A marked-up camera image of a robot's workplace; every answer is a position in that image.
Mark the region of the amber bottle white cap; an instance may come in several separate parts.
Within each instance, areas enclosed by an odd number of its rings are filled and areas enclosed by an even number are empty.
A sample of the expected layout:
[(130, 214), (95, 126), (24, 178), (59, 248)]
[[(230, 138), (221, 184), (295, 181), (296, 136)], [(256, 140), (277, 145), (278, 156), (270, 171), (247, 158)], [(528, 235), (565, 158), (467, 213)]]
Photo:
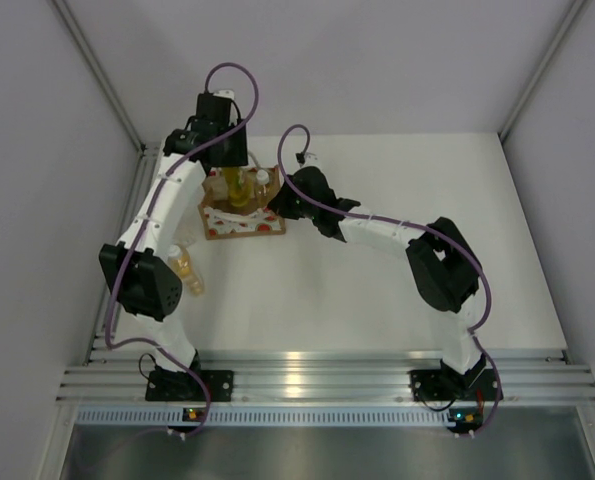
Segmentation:
[(257, 205), (260, 209), (265, 208), (272, 193), (272, 176), (266, 169), (259, 169), (255, 175), (254, 193)]

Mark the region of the yellow bottle red cap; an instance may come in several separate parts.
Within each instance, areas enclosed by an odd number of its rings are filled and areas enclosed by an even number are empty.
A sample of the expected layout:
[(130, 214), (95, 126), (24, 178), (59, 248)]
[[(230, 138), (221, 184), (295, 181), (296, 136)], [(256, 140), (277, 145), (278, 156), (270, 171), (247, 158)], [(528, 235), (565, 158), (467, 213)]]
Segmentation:
[(247, 170), (242, 167), (226, 167), (222, 174), (227, 186), (227, 198), (234, 208), (244, 208), (252, 195), (252, 183)]

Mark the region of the red dotted canvas bag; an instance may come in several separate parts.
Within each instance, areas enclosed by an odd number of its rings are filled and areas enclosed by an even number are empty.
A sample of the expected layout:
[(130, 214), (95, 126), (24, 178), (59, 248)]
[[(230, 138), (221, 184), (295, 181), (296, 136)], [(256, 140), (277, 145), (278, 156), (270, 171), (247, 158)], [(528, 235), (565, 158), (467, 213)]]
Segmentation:
[[(252, 195), (246, 207), (240, 209), (234, 208), (230, 205), (228, 199), (215, 201), (206, 195), (204, 191), (204, 196), (198, 206), (198, 210), (207, 240), (273, 236), (286, 233), (285, 220), (273, 213), (268, 208), (268, 205), (260, 209), (254, 193), (256, 172), (259, 169), (266, 169), (272, 176), (270, 201), (275, 197), (280, 190), (280, 172), (278, 167), (263, 167), (251, 151), (248, 151), (248, 158), (249, 164), (242, 167), (247, 170), (248, 177), (252, 183)], [(223, 176), (222, 169), (213, 169), (209, 176), (211, 175)]]

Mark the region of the amber bottle clear cap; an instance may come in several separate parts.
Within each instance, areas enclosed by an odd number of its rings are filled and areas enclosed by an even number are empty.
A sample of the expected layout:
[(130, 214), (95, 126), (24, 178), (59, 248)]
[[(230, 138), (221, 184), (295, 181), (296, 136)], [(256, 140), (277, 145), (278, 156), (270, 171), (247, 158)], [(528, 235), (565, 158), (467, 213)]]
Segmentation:
[(168, 250), (168, 264), (189, 293), (200, 296), (205, 292), (203, 280), (195, 267), (188, 250), (178, 244), (173, 244)]

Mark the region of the clear bottle grey cap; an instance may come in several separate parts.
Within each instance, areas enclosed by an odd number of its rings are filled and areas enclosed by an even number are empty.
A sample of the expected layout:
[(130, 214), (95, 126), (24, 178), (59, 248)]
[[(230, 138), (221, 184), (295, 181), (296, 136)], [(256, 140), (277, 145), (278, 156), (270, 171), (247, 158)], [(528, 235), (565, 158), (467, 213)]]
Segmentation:
[(196, 228), (190, 222), (182, 222), (175, 231), (175, 243), (183, 247), (190, 247), (196, 241)]

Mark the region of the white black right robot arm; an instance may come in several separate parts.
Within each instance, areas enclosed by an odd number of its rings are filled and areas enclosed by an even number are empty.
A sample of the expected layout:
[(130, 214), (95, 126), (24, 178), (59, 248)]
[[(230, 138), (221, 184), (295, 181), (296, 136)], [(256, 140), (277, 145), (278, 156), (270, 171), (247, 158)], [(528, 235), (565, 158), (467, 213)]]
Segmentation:
[(268, 208), (285, 219), (309, 219), (325, 237), (364, 245), (408, 262), (421, 299), (436, 313), (442, 358), (434, 378), (421, 381), (423, 401), (465, 400), (479, 384), (486, 357), (476, 345), (481, 265), (454, 222), (440, 217), (417, 235), (401, 221), (380, 220), (356, 200), (336, 196), (323, 172), (305, 166), (286, 177)]

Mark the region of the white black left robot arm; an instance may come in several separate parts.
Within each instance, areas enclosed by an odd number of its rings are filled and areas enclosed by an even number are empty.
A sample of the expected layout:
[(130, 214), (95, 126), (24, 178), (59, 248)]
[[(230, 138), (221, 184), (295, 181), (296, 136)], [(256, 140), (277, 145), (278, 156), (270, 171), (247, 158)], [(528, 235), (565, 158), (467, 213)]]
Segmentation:
[(116, 312), (122, 310), (146, 329), (128, 344), (144, 344), (155, 353), (157, 380), (184, 400), (203, 386), (198, 352), (188, 340), (176, 310), (182, 281), (168, 263), (169, 250), (190, 201), (215, 168), (248, 162), (246, 124), (231, 90), (199, 93), (186, 125), (161, 143), (153, 183), (136, 216), (120, 237), (105, 244), (99, 262), (110, 293), (104, 322), (109, 349)]

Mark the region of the cream flat refill pouch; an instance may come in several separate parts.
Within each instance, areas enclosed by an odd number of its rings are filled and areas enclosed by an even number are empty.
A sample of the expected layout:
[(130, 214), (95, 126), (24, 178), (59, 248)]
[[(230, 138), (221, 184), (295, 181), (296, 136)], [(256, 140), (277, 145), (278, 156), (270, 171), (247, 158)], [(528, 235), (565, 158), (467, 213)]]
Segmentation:
[(228, 199), (228, 185), (222, 175), (211, 175), (204, 182), (205, 194), (215, 201)]

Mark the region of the left aluminium frame post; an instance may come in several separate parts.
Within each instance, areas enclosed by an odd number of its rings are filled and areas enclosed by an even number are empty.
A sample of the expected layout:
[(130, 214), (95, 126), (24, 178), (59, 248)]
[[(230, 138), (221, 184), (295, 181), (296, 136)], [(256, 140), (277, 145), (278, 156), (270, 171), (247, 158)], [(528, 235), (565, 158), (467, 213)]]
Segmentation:
[(102, 97), (119, 122), (130, 143), (137, 151), (143, 151), (145, 142), (138, 133), (134, 122), (131, 120), (115, 86), (111, 82), (106, 69), (98, 58), (71, 5), (68, 1), (64, 0), (48, 0), (47, 3), (65, 28), (68, 37), (73, 42), (86, 68), (92, 74)]

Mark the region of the aluminium frame post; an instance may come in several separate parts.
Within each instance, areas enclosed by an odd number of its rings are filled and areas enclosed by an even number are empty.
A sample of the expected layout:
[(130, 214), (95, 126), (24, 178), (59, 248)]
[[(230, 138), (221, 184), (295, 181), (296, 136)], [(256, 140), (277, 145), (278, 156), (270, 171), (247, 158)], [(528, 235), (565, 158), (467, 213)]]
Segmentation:
[(131, 120), (115, 86), (111, 82), (106, 69), (98, 58), (71, 5), (68, 1), (64, 0), (48, 0), (47, 3), (65, 28), (68, 37), (73, 42), (86, 68), (92, 74), (102, 97), (119, 122), (130, 143), (137, 151), (143, 151), (145, 142), (138, 133), (134, 122)]
[(518, 95), (511, 104), (511, 108), (497, 132), (501, 145), (504, 145), (511, 137), (522, 115), (530, 106), (532, 99), (563, 51), (569, 37), (591, 4), (592, 2), (589, 0), (574, 0), (566, 3), (560, 19), (547, 36), (546, 42), (528, 71)]

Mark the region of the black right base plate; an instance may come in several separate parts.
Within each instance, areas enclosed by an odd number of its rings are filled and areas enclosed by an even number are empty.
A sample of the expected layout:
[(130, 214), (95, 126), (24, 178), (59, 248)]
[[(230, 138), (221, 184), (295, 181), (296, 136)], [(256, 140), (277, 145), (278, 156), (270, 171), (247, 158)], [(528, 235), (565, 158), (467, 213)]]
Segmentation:
[(492, 369), (485, 369), (470, 386), (440, 369), (412, 370), (409, 379), (414, 400), (426, 403), (492, 402), (500, 386)]

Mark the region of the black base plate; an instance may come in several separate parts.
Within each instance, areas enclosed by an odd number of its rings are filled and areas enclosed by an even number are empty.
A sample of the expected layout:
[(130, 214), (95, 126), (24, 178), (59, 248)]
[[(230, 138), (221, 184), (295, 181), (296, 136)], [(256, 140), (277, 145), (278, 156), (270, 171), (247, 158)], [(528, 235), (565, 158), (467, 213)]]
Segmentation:
[[(200, 379), (212, 402), (230, 402), (235, 374), (232, 370), (202, 370)], [(150, 402), (200, 402), (205, 395), (199, 383), (186, 372), (156, 367), (148, 375), (145, 400)]]
[(492, 402), (500, 386), (492, 369), (485, 369), (470, 386), (440, 369), (412, 370), (409, 379), (414, 400), (426, 403)]

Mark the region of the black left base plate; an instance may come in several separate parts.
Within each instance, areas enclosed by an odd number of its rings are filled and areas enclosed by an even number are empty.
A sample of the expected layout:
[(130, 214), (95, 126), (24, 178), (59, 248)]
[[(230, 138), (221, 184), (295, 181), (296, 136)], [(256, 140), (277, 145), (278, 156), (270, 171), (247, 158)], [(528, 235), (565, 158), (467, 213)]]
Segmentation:
[[(212, 402), (230, 402), (235, 374), (232, 370), (202, 370), (200, 379)], [(145, 400), (150, 402), (200, 402), (205, 395), (199, 383), (186, 372), (156, 367), (148, 375)]]

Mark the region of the aluminium mounting rail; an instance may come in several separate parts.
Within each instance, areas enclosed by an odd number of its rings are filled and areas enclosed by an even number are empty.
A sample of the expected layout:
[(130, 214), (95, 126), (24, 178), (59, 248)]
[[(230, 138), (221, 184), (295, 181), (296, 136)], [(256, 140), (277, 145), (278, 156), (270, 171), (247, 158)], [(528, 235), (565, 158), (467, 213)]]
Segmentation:
[[(92, 352), (87, 364), (63, 374), (60, 403), (141, 403), (145, 370), (135, 351)], [(203, 368), (234, 373), (233, 404), (409, 405), (410, 374), (433, 368), (432, 351), (412, 352), (228, 352), (205, 351)], [(593, 405), (590, 367), (573, 364), (557, 350), (509, 351), (495, 361), (510, 406)]]

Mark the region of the right aluminium frame post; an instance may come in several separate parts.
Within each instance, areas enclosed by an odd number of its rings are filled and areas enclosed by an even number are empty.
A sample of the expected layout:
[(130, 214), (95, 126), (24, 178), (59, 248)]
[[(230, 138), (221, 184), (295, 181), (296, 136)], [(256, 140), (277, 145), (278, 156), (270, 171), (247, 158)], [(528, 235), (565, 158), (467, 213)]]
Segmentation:
[(563, 51), (569, 37), (591, 4), (592, 2), (589, 0), (574, 0), (566, 3), (560, 19), (547, 36), (546, 42), (528, 71), (518, 95), (511, 104), (511, 108), (497, 132), (501, 145), (504, 145), (511, 137), (522, 115), (530, 106), (532, 99)]

